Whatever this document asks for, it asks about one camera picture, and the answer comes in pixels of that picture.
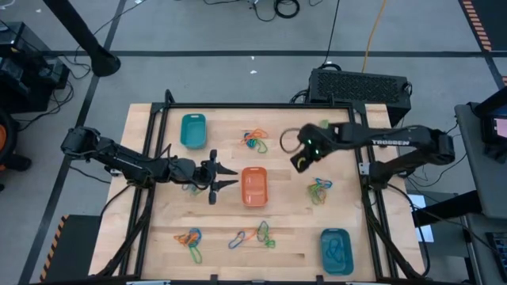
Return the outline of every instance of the black stand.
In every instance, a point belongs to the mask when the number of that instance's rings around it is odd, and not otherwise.
[[[415,226],[426,226],[440,221],[438,218],[426,214],[426,212],[434,214],[439,218],[451,219],[469,213],[481,214],[482,207],[477,190],[470,191],[432,206],[425,207],[422,210],[412,212],[414,222],[418,221],[415,222]]]
[[[98,77],[116,73],[121,66],[120,60],[106,51],[97,38],[88,29],[84,20],[68,0],[44,0],[44,3],[60,20],[74,39],[81,45],[92,60],[92,71]]]

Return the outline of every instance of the white paper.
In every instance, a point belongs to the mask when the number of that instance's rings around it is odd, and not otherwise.
[[[409,194],[410,199],[412,200],[412,203],[414,203],[414,206],[416,207],[426,207],[425,197],[423,195],[411,195]],[[435,242],[433,240],[433,232],[431,231],[431,226],[423,226],[421,228],[422,235],[425,237],[426,242]],[[422,241],[421,234],[419,233],[419,229],[415,229],[415,233],[417,235],[417,240]]]

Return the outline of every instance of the table leg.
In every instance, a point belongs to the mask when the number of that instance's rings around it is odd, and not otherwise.
[[[416,226],[426,226],[439,221],[438,218],[428,215],[426,212],[442,219],[450,219],[461,217],[468,213],[480,214],[482,213],[482,207],[477,190],[474,190],[412,212],[412,218]]]

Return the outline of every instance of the pile of rubber bands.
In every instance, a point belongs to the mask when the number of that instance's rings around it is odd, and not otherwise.
[[[252,231],[248,237],[246,233],[248,231]],[[257,229],[243,229],[238,232],[236,237],[229,242],[229,249],[235,249],[239,245],[241,245],[244,241],[248,241],[257,235],[257,240],[264,243],[264,245],[269,249],[274,249],[276,247],[276,242],[269,236],[269,225],[266,221],[262,221],[261,225]]]
[[[203,190],[198,189],[194,184],[183,184],[181,190],[188,191],[193,196],[197,196],[203,192]]]
[[[268,133],[263,131],[262,129],[258,128],[253,130],[252,132],[245,133],[241,143],[246,144],[250,149],[255,149],[256,146],[259,146],[257,148],[257,152],[259,154],[265,154],[268,152],[268,147],[261,139],[267,139]]]
[[[203,257],[200,255],[200,251],[197,248],[201,237],[202,234],[200,233],[200,230],[197,228],[190,229],[188,234],[174,236],[175,240],[177,240],[183,246],[189,248],[193,262],[195,262],[196,264],[201,264],[203,262]]]
[[[314,205],[324,204],[326,202],[326,190],[333,186],[333,182],[320,178],[315,178],[315,184],[308,186],[311,202]]]

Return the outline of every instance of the orange striped tape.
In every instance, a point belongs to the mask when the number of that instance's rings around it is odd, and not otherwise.
[[[65,222],[69,218],[69,215],[64,215],[60,219],[60,223],[58,224],[58,228],[56,229],[56,234],[53,237],[53,241],[51,243],[51,248],[49,249],[48,256],[46,256],[46,261],[44,262],[44,266],[42,268],[42,272],[40,273],[39,280],[44,282],[46,280],[46,275],[48,274],[49,266],[51,265],[51,260],[55,255],[56,246],[58,245],[58,240],[60,239],[60,235],[62,234],[63,226],[65,226]]]
[[[491,42],[490,38],[484,31],[482,27],[481,20],[478,18],[477,12],[475,12],[474,5],[472,1],[463,1],[463,6],[467,11],[468,18],[470,19],[472,25],[474,26],[475,33],[477,33],[478,38],[481,41],[482,48],[486,51],[491,51]]]

